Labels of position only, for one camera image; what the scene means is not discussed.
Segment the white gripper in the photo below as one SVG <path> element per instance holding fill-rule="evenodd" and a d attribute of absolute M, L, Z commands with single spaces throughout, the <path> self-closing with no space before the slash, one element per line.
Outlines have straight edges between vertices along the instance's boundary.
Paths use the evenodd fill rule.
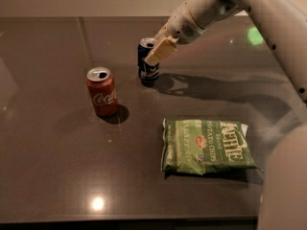
<path fill-rule="evenodd" d="M 157 43 L 145 57 L 145 62 L 155 66 L 177 51 L 177 43 L 193 42 L 203 34 L 216 15 L 216 0 L 187 0 L 172 13 L 167 24 L 153 37 Z"/>

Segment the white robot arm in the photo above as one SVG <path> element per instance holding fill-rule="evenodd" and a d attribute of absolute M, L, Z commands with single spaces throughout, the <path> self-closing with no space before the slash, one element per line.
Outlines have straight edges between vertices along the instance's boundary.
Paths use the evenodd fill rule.
<path fill-rule="evenodd" d="M 307 102 L 307 14 L 289 0 L 187 0 L 170 16 L 146 56 L 150 65 L 188 44 L 213 23 L 245 11 L 303 102 Z M 272 151 L 257 230 L 307 230 L 307 124 Z"/>

